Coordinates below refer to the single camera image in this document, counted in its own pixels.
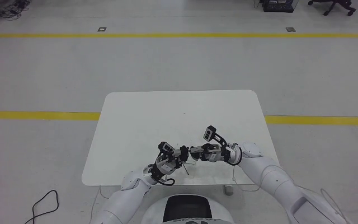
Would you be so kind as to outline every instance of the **cable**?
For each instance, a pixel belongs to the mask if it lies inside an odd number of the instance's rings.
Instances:
[[[102,191],[101,191],[101,187],[102,187],[102,186],[100,186],[100,195],[101,195],[103,198],[109,199],[108,197],[103,196]]]
[[[184,167],[184,169],[185,169],[185,171],[186,171],[186,174],[187,175],[189,175],[189,173],[188,173],[188,171],[186,170],[186,168],[185,168],[185,165],[183,164],[183,167]]]
[[[41,213],[41,214],[38,214],[38,215],[35,215],[35,206],[41,202],[44,198],[46,198],[46,196],[48,194],[50,194],[51,192],[55,192],[56,194],[56,202],[57,202],[57,207],[52,210],[52,211],[49,211],[49,212],[44,212],[44,213]],[[58,193],[56,190],[50,190],[49,192],[47,192],[47,194],[45,194],[45,196],[43,196],[40,200],[38,200],[33,206],[32,206],[32,218],[27,220],[27,222],[25,222],[24,224],[27,224],[28,222],[30,222],[32,220],[32,224],[35,224],[35,218],[39,217],[39,216],[43,216],[44,214],[48,214],[48,213],[51,213],[51,212],[54,212],[58,209],[58,207],[60,206],[59,202],[58,202]]]
[[[258,4],[257,4],[256,7],[255,7],[255,2],[256,2],[256,1],[253,2],[253,7],[254,7],[254,8],[258,8],[258,5],[260,4],[260,0],[258,0]]]
[[[88,224],[91,224],[92,217],[93,217],[93,208],[94,208],[94,206],[95,206],[96,199],[97,199],[97,196],[98,196],[98,193],[100,192],[100,190],[101,190],[101,187],[98,188],[97,194],[96,194],[95,199],[94,199],[94,201],[93,201],[92,208],[91,208],[91,218],[89,218]]]
[[[265,177],[263,177],[263,172],[264,172],[267,168],[269,168],[270,166],[277,167],[277,168],[281,169],[283,172],[285,172],[285,174],[291,179],[292,183],[293,183],[295,186],[297,186],[297,187],[299,187],[299,188],[302,188],[302,189],[305,189],[305,190],[308,190],[308,191],[310,191],[310,192],[313,192],[313,193],[316,193],[316,194],[319,195],[319,193],[317,193],[317,192],[315,192],[315,191],[313,191],[313,190],[311,190],[311,189],[304,188],[303,186],[297,185],[297,184],[295,183],[295,181],[292,179],[292,177],[291,177],[282,167],[276,166],[276,165],[268,165],[268,166],[266,166],[266,167],[262,170],[261,175],[260,175],[260,182],[259,182],[259,185],[258,185],[258,188],[257,188],[257,189],[255,189],[255,190],[243,190],[243,189],[241,189],[240,187],[239,187],[239,188],[240,188],[243,192],[256,192],[256,191],[258,191],[258,190],[261,188],[263,179],[265,178]],[[235,166],[234,166],[234,169],[233,169],[233,181],[234,181],[237,185],[239,185],[239,184],[236,182],[236,178],[235,178]],[[327,200],[327,198],[326,198],[326,196],[325,196],[324,194],[328,195],[328,197],[329,197],[330,200],[334,203],[334,205],[338,208],[338,210],[336,210],[336,208],[335,208],[334,206],[332,206],[332,204],[330,204],[330,202]],[[340,216],[342,216],[342,218],[346,221],[346,223],[349,224],[350,222],[347,220],[346,216],[343,214],[342,210],[339,208],[339,206],[337,205],[337,203],[335,202],[335,200],[333,200],[333,198],[330,196],[330,194],[329,194],[326,190],[324,190],[323,188],[321,188],[321,195],[322,195],[322,197],[324,198],[324,200],[326,200],[326,202],[333,208],[333,210],[335,210],[335,212],[336,212],[337,214],[339,214]]]
[[[172,180],[173,182],[172,182],[171,184],[166,184],[166,183],[163,183],[163,182],[158,181],[158,183],[160,183],[160,184],[162,184],[162,185],[164,185],[164,186],[173,186],[174,183],[175,183],[175,180],[174,180],[173,178],[169,178],[168,180]]]

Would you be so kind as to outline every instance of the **black cable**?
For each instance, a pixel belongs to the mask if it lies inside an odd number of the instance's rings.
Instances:
[[[52,210],[52,211],[49,211],[49,212],[44,212],[44,213],[42,213],[42,214],[38,214],[38,215],[36,216],[36,215],[35,215],[35,210],[34,210],[35,206],[36,206],[39,202],[41,202],[44,198],[46,198],[46,196],[47,196],[48,194],[50,194],[51,192],[55,192],[55,194],[56,194],[56,202],[57,202],[57,207],[56,207],[56,209],[54,209],[54,210]],[[48,213],[54,212],[54,211],[56,211],[56,210],[58,209],[59,206],[60,206],[60,204],[58,203],[58,193],[57,193],[57,191],[56,191],[56,190],[50,190],[49,192],[47,192],[47,194],[45,194],[45,196],[43,196],[43,198],[41,198],[40,200],[38,200],[38,201],[32,206],[32,218],[29,219],[29,220],[27,220],[27,222],[25,222],[24,224],[27,224],[27,223],[30,222],[31,220],[32,220],[32,224],[35,224],[35,218],[37,218],[37,217],[39,217],[39,216],[43,216],[44,214],[48,214]]]
[[[183,167],[184,167],[184,169],[185,169],[185,171],[186,171],[186,174],[187,175],[189,175],[189,173],[188,173],[188,171],[186,170],[186,168],[185,168],[185,165],[183,164]]]
[[[173,178],[169,178],[168,180],[172,180],[173,183],[171,183],[171,184],[166,184],[166,183],[163,183],[163,182],[160,182],[160,181],[158,181],[158,183],[160,183],[160,184],[162,184],[162,185],[164,185],[164,186],[173,186],[174,183],[175,183],[175,180],[174,180]]]
[[[230,165],[232,165],[232,166],[237,166],[237,165],[239,165],[239,163],[240,163],[241,160],[242,160],[242,150],[241,150],[240,147],[239,147],[239,149],[240,149],[240,159],[239,159],[239,161],[238,161],[236,164],[231,164],[229,161],[227,161],[228,164],[230,164]]]
[[[256,7],[255,7],[255,2],[256,2],[256,1],[253,2],[253,7],[254,7],[254,8],[258,8],[258,5],[260,4],[260,0],[258,0],[258,4],[257,4]]]

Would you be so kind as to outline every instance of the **small object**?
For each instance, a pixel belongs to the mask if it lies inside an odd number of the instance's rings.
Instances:
[[[106,27],[100,27],[98,28],[97,32],[105,32],[107,30]]]
[[[287,32],[296,32],[293,27],[286,27]]]
[[[227,196],[231,196],[234,194],[234,188],[231,185],[224,185],[224,193]]]

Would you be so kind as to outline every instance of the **cable on floor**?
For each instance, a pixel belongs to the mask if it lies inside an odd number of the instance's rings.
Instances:
[[[101,187],[98,188],[98,191],[97,191],[97,194],[95,196],[95,199],[93,200],[93,204],[92,204],[92,208],[91,208],[91,218],[89,218],[89,222],[88,224],[91,224],[92,222],[92,218],[93,218],[93,208],[95,207],[95,203],[96,203],[96,200],[97,200],[97,196],[98,196],[98,193],[100,192],[101,190]]]
[[[109,197],[103,196],[102,191],[101,191],[101,187],[102,187],[102,186],[100,186],[100,195],[101,195],[103,198],[109,199]]]
[[[57,207],[52,210],[52,211],[48,211],[48,212],[44,212],[44,213],[41,213],[41,214],[38,214],[38,215],[35,215],[35,206],[41,202],[44,198],[46,198],[47,195],[49,195],[51,192],[55,192],[56,194],[56,202],[57,202]],[[39,216],[43,216],[44,214],[48,214],[48,213],[51,213],[51,212],[54,212],[58,209],[58,207],[60,206],[59,202],[58,202],[58,193],[56,190],[50,190],[49,192],[47,192],[47,194],[45,194],[45,196],[43,196],[40,200],[38,200],[33,206],[32,206],[32,218],[27,220],[27,222],[25,222],[24,224],[27,224],[28,222],[30,222],[32,220],[32,224],[35,224],[35,218],[39,217]]]
[[[255,190],[243,190],[243,189],[241,189],[240,187],[239,187],[239,188],[240,188],[243,192],[256,192],[256,191],[258,191],[258,190],[261,188],[263,179],[265,178],[265,177],[263,177],[263,172],[265,172],[265,170],[266,170],[267,168],[269,168],[269,167],[277,167],[277,168],[279,168],[280,170],[282,170],[283,172],[285,172],[285,174],[287,174],[287,176],[291,179],[292,183],[293,183],[295,186],[297,186],[297,187],[299,187],[299,188],[302,188],[302,189],[305,189],[305,190],[308,190],[308,191],[310,191],[310,192],[316,193],[316,194],[318,194],[318,195],[321,194],[322,197],[324,198],[324,200],[326,200],[326,202],[333,208],[333,210],[335,210],[335,212],[337,212],[337,214],[339,214],[340,216],[342,216],[342,218],[343,218],[348,224],[350,224],[350,222],[347,220],[346,216],[343,214],[342,210],[339,208],[339,206],[337,205],[337,203],[335,202],[335,200],[333,200],[333,198],[330,196],[330,194],[329,194],[326,190],[324,190],[323,188],[321,188],[321,193],[319,194],[319,193],[317,193],[317,192],[315,192],[315,191],[313,191],[313,190],[311,190],[311,189],[304,188],[303,186],[297,185],[297,184],[295,183],[295,181],[292,179],[292,177],[291,177],[282,167],[280,167],[280,166],[276,166],[276,165],[268,165],[268,166],[266,166],[266,167],[262,170],[262,172],[261,172],[260,182],[259,182],[259,184],[258,184],[258,188],[257,188],[257,189],[255,189]],[[232,178],[232,179],[233,179],[233,181],[239,186],[239,184],[236,182],[236,178],[235,178],[235,166],[234,166],[234,169],[233,169],[233,178]],[[333,202],[333,204],[337,207],[338,210],[337,210],[334,206],[332,206],[332,204],[331,204],[331,203],[328,201],[328,199],[326,198],[325,194],[330,198],[330,200]]]

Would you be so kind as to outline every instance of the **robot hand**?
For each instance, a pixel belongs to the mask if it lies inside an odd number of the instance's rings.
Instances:
[[[208,142],[215,140],[218,144],[207,143],[202,146],[191,147],[189,149],[190,155],[194,160],[201,159],[202,161],[209,162],[225,161],[232,166],[236,166],[241,162],[241,147],[236,143],[227,143],[223,137],[216,133],[216,128],[213,126],[207,127],[204,139]]]
[[[156,182],[165,186],[171,186],[175,183],[174,179],[169,178],[168,180],[172,180],[172,183],[166,184],[161,178],[164,175],[172,174],[182,166],[183,162],[188,160],[188,148],[182,146],[179,149],[174,149],[167,142],[161,142],[158,148],[160,153],[157,156],[156,162],[148,166],[148,172],[151,173],[150,177]]]

